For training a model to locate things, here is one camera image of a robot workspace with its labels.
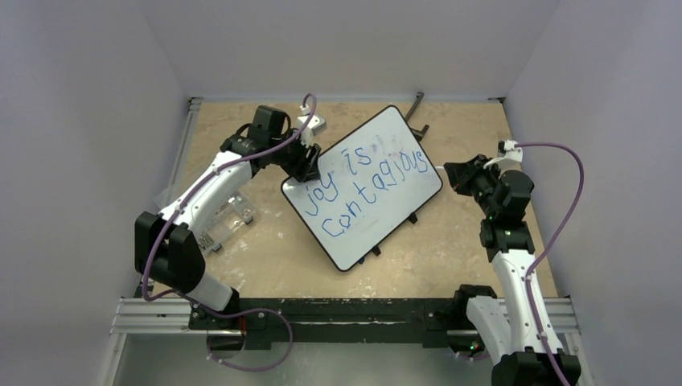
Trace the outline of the white whiteboard with black frame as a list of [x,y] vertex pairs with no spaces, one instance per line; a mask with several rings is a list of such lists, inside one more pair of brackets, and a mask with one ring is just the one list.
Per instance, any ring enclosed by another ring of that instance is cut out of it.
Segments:
[[324,151],[320,177],[281,192],[332,264],[347,272],[431,200],[443,181],[395,105]]

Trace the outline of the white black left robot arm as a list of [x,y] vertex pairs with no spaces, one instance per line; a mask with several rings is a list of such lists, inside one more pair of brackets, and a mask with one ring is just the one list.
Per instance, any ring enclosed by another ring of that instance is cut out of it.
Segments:
[[288,113],[260,105],[253,119],[220,145],[207,169],[172,203],[144,211],[134,222],[134,268],[142,283],[156,281],[190,298],[199,316],[221,329],[242,314],[237,289],[207,271],[205,252],[218,246],[210,231],[237,191],[269,165],[300,183],[319,179],[321,147],[314,137],[327,126],[303,103],[297,125]]

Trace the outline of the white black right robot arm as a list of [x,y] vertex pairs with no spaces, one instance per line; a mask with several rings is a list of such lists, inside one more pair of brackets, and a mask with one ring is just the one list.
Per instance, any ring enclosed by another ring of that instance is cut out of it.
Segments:
[[503,304],[476,294],[451,306],[459,326],[474,325],[479,333],[493,363],[492,384],[576,385],[579,358],[558,338],[535,273],[535,245],[524,219],[534,182],[519,170],[500,170],[481,154],[443,169],[454,192],[481,208],[479,238],[503,288]]

